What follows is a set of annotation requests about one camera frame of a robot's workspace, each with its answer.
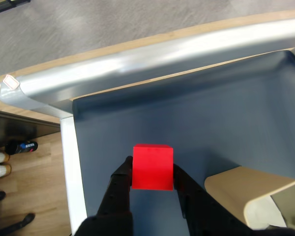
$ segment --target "silver metal frame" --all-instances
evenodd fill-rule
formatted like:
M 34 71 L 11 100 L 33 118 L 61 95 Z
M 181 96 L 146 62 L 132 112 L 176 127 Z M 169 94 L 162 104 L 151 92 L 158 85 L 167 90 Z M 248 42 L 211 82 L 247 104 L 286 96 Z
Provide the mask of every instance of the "silver metal frame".
M 70 98 L 286 48 L 295 48 L 295 19 L 203 33 L 20 76 L 16 78 L 20 85 L 14 90 L 0 83 L 0 100 L 62 119 L 74 234 L 87 213 Z

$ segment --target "floor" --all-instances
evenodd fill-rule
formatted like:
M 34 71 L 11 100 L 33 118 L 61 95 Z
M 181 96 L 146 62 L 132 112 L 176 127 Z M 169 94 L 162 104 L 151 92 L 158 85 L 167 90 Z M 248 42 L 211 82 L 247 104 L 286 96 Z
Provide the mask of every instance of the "floor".
M 0 190 L 7 193 L 0 203 L 0 228 L 34 212 L 34 221 L 11 236 L 69 236 L 60 133 L 38 138 L 37 142 L 37 151 L 11 156 L 12 172 L 0 178 Z
M 198 24 L 295 9 L 295 0 L 32 0 L 0 13 L 0 75 Z

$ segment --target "red cube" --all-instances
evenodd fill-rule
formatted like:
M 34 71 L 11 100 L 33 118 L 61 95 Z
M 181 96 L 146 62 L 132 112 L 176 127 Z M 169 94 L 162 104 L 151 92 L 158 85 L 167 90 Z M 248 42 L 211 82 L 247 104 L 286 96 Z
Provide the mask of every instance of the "red cube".
M 173 190 L 174 150 L 168 145 L 137 144 L 133 148 L 132 188 Z

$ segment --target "black bottle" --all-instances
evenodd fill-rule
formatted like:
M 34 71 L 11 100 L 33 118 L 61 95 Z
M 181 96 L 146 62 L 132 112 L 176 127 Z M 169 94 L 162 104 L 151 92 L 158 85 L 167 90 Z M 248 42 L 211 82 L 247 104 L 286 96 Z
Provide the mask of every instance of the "black bottle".
M 37 142 L 34 141 L 9 141 L 7 145 L 5 145 L 5 153 L 9 155 L 14 155 L 22 152 L 32 152 L 36 151 L 38 148 Z

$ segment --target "black chair base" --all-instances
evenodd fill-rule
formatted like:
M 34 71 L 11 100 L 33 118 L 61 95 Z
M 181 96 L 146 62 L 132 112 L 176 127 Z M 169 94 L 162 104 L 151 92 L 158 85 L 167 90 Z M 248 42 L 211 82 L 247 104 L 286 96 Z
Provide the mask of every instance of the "black chair base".
M 6 196 L 5 192 L 0 191 L 0 201 L 2 201 L 5 198 L 5 196 Z M 0 236 L 8 235 L 14 231 L 17 231 L 17 230 L 25 227 L 30 222 L 32 222 L 34 218 L 35 218 L 34 213 L 27 214 L 22 221 L 15 223 L 13 225 L 10 225 L 6 228 L 0 229 Z

